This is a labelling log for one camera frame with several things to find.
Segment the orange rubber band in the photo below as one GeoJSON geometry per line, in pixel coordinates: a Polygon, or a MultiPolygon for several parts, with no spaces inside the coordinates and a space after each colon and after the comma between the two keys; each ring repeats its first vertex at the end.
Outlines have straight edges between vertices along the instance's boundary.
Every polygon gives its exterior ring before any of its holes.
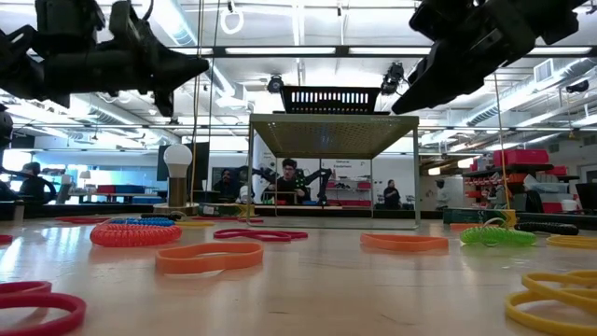
{"type": "Polygon", "coordinates": [[[203,273],[255,266],[263,260],[263,247],[256,243],[207,243],[159,250],[156,270],[168,274],[203,273]],[[206,253],[230,253],[201,257],[206,253]]]}
{"type": "Polygon", "coordinates": [[[448,239],[446,238],[394,234],[363,233],[361,234],[361,243],[367,247],[409,252],[448,248],[448,239]]]}

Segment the table surface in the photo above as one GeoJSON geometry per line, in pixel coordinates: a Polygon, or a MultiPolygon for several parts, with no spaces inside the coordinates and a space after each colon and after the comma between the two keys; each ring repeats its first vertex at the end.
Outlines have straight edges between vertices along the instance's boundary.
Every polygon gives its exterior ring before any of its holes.
{"type": "MultiPolygon", "coordinates": [[[[180,242],[168,246],[211,242],[213,231],[232,227],[243,225],[185,229],[180,242]]],[[[258,267],[165,276],[155,273],[156,247],[94,246],[91,229],[52,220],[0,226],[0,233],[16,236],[12,245],[0,246],[0,282],[48,280],[54,291],[88,303],[84,326],[71,335],[540,335],[504,316],[504,297],[523,290],[521,274],[597,269],[594,250],[546,246],[543,237],[536,247],[461,246],[458,232],[424,221],[417,232],[389,232],[446,236],[449,252],[405,254],[359,244],[362,232],[375,231],[305,230],[307,240],[264,244],[258,267]]],[[[597,323],[557,303],[527,310],[597,323]]],[[[8,309],[0,329],[62,314],[8,309]]]]}

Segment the fluorescent light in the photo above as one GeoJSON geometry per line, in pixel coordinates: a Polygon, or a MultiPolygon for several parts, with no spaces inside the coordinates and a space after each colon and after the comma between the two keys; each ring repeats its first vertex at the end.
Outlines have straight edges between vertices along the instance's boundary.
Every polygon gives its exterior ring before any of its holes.
{"type": "Polygon", "coordinates": [[[427,173],[430,176],[440,175],[441,174],[441,169],[439,169],[439,168],[431,168],[431,169],[429,169],[429,171],[427,173]]]}
{"type": "MultiPolygon", "coordinates": [[[[177,51],[180,53],[184,53],[185,55],[198,55],[199,51],[197,48],[170,48],[172,51],[177,51]]],[[[201,48],[201,55],[211,55],[214,53],[214,50],[211,48],[201,48]]]]}
{"type": "Polygon", "coordinates": [[[458,168],[469,168],[473,164],[473,158],[458,161],[458,168]]]}
{"type": "Polygon", "coordinates": [[[540,142],[546,141],[546,140],[548,140],[548,139],[550,139],[550,138],[552,138],[552,137],[554,137],[554,136],[557,136],[557,134],[550,134],[550,135],[540,136],[540,137],[538,137],[538,138],[536,138],[536,139],[533,139],[533,140],[531,140],[531,141],[528,141],[528,142],[527,142],[527,144],[536,144],[536,143],[540,143],[540,142]]]}
{"type": "Polygon", "coordinates": [[[590,47],[536,47],[529,55],[575,54],[582,55],[590,51],[590,47]]]}
{"type": "Polygon", "coordinates": [[[231,55],[256,55],[256,54],[333,54],[333,47],[288,47],[288,48],[226,48],[226,53],[231,55]]]}
{"type": "MultiPolygon", "coordinates": [[[[519,145],[518,143],[504,143],[504,149],[516,147],[518,145],[519,145]]],[[[485,148],[485,150],[501,150],[501,149],[502,149],[502,146],[500,146],[500,144],[491,145],[491,146],[485,148]]]]}
{"type": "Polygon", "coordinates": [[[431,51],[429,47],[412,48],[350,48],[349,53],[354,55],[378,54],[378,55],[426,55],[431,51]]]}

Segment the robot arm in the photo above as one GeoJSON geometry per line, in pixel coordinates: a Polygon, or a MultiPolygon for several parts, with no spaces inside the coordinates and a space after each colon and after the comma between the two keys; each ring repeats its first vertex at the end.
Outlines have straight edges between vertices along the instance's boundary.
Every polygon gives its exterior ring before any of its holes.
{"type": "Polygon", "coordinates": [[[499,66],[578,30],[573,9],[586,0],[423,0],[410,27],[434,41],[409,75],[410,88],[392,110],[403,114],[470,94],[499,66]]]}
{"type": "Polygon", "coordinates": [[[36,0],[37,29],[24,26],[6,35],[0,31],[0,89],[24,99],[69,106],[71,93],[153,91],[164,117],[174,113],[174,89],[209,68],[209,63],[164,47],[153,35],[148,18],[130,1],[112,5],[108,29],[114,39],[96,43],[105,26],[95,0],[36,0]],[[43,58],[34,61],[27,50],[43,58]]]}

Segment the green coiled cord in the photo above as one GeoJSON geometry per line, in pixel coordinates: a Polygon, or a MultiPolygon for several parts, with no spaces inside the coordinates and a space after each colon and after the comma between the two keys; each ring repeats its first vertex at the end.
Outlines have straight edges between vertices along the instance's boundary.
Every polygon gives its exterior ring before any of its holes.
{"type": "Polygon", "coordinates": [[[502,224],[505,223],[502,218],[492,218],[485,222],[481,228],[471,228],[464,230],[460,234],[460,241],[465,244],[482,243],[486,246],[530,246],[533,245],[537,240],[537,237],[531,232],[487,227],[487,225],[496,221],[501,221],[502,224]]]}

